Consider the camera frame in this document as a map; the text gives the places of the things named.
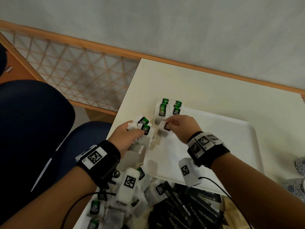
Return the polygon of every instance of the forearm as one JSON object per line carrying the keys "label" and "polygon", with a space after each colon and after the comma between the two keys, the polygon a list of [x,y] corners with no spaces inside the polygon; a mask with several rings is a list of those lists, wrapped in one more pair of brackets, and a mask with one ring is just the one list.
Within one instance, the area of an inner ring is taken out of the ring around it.
{"label": "forearm", "polygon": [[[69,208],[80,197],[96,191],[96,184],[80,167],[74,167],[61,180],[6,221],[5,228],[60,228]],[[91,196],[80,201],[67,218],[65,228],[73,228]]]}
{"label": "forearm", "polygon": [[255,228],[302,228],[305,205],[256,169],[227,153],[211,169]]}

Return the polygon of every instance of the left hand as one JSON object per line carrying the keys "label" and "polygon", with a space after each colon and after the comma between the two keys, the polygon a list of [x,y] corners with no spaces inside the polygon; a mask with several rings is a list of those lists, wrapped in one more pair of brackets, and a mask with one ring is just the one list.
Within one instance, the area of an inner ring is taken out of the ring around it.
{"label": "left hand", "polygon": [[128,123],[132,123],[132,121],[127,121],[118,126],[108,139],[120,151],[121,158],[125,155],[134,140],[144,135],[144,131],[138,128],[127,131]]}

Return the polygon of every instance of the lattice screen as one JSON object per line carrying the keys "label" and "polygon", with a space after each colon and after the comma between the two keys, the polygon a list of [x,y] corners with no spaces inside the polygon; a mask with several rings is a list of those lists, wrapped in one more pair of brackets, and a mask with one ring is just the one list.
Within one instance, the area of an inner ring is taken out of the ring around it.
{"label": "lattice screen", "polygon": [[0,29],[40,76],[67,99],[117,112],[139,60]]}

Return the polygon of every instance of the blue patterned cup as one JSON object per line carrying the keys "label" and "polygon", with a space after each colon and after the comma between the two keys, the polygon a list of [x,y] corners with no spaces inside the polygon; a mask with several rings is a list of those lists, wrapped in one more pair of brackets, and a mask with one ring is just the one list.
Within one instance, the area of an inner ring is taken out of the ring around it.
{"label": "blue patterned cup", "polygon": [[294,161],[294,165],[296,170],[302,174],[303,176],[305,176],[305,157],[301,157],[301,158],[297,158]]}
{"label": "blue patterned cup", "polygon": [[288,179],[282,186],[305,203],[304,180],[305,178]]}

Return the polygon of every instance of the black cable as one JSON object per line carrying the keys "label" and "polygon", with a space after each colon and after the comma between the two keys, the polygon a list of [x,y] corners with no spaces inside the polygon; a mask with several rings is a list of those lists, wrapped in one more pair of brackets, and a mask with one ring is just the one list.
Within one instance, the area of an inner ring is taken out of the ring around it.
{"label": "black cable", "polygon": [[[218,186],[219,189],[222,190],[222,192],[224,192],[224,193],[228,196],[228,198],[235,204],[235,206],[237,207],[237,209],[241,212],[241,210],[238,208],[237,204],[233,201],[233,199],[229,196],[229,194],[228,194],[227,192],[225,192],[224,189],[221,188],[216,182],[214,182],[213,180],[211,180],[211,179],[209,179],[209,178],[206,178],[206,177],[200,177],[200,178],[198,178],[198,179],[208,179],[208,180],[210,180],[211,182],[213,182],[216,186]],[[244,218],[245,218],[245,220],[247,221],[247,223],[248,223],[250,229],[253,229],[253,227],[251,226],[251,224],[249,223],[249,221],[246,219],[245,216],[244,216]]]}
{"label": "black cable", "polygon": [[[88,196],[90,196],[90,195],[99,194],[99,193],[100,193],[100,191],[99,191],[99,192],[94,192],[94,193],[89,193],[89,194],[86,194],[86,195],[82,196],[81,198],[79,198],[79,199],[70,207],[70,209],[67,211],[65,217],[63,218],[63,222],[61,223],[60,229],[63,229],[63,227],[65,226],[65,222],[66,222],[66,220],[67,220],[67,218],[68,218],[68,215],[70,214],[70,212],[71,212],[71,210],[73,209],[73,207],[75,207],[75,205],[76,205],[80,200],[82,200],[82,199],[84,199],[85,197],[88,197]],[[113,195],[113,196],[116,196],[115,193],[110,193],[110,192],[105,192],[105,193],[106,193],[106,194]]]}

